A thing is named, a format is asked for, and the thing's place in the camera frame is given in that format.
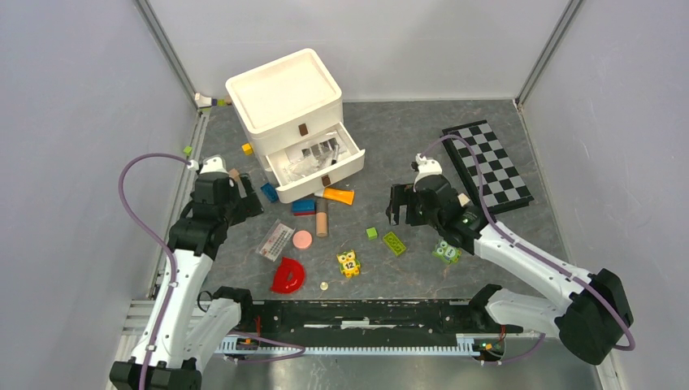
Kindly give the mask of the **clear packet white strips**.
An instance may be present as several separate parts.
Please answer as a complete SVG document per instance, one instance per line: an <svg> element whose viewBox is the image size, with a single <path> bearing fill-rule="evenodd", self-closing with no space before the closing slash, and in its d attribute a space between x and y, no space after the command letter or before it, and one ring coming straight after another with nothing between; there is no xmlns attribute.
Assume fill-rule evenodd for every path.
<svg viewBox="0 0 689 390"><path fill-rule="evenodd" d="M290 182L305 179L319 170L319 164L310 160L293 162L283 168L284 174Z"/></svg>

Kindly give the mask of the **white three-drawer organizer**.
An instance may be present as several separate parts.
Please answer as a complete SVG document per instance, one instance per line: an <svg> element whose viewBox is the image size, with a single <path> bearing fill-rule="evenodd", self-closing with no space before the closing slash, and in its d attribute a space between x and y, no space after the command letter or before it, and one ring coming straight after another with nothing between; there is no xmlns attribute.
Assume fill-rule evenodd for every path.
<svg viewBox="0 0 689 390"><path fill-rule="evenodd" d="M290 203L362 170L366 151L344 126L342 91L311 48L266 63L225 83L248 142L275 186ZM337 163L290 182L283 168L302 158L302 150L335 138Z"/></svg>

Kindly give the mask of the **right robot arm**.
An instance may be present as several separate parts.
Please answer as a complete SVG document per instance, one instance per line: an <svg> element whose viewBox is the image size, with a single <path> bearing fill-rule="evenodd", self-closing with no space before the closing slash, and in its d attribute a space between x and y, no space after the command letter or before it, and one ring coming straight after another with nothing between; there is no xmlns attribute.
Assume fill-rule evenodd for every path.
<svg viewBox="0 0 689 390"><path fill-rule="evenodd" d="M484 206L462 202L443 175L394 184L386 210L410 226L429 226L449 245L517 276L538 297L489 284L472 298L471 325L489 332L498 324L556 336L577 358L600 365L615 349L632 350L634 322L622 280L605 268L590 272L552 256L511 231Z"/></svg>

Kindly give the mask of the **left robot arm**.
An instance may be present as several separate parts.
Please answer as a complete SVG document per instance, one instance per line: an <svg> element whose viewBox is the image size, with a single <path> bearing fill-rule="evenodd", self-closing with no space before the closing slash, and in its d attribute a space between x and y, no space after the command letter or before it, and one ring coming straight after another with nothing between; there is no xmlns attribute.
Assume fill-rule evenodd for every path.
<svg viewBox="0 0 689 390"><path fill-rule="evenodd" d="M255 320L244 288L220 287L201 320L191 320L201 286L231 226L263 212L248 175L226 171L197 176L189 203L163 244L162 283L141 338L127 361L113 363L117 389L199 389L202 372L222 339Z"/></svg>

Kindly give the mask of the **clear plastic bag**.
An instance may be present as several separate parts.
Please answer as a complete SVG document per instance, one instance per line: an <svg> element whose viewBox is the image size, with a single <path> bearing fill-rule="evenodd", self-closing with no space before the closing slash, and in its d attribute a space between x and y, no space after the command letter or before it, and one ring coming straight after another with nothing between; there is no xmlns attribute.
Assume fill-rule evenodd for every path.
<svg viewBox="0 0 689 390"><path fill-rule="evenodd" d="M327 141L322 141L314 144L306 149L303 149L302 158L298 159L297 162L301 160L310 160L317 162L319 164L319 171L331 166L331 159L333 155L333 150L336 145L340 145L335 138L331 138Z"/></svg>

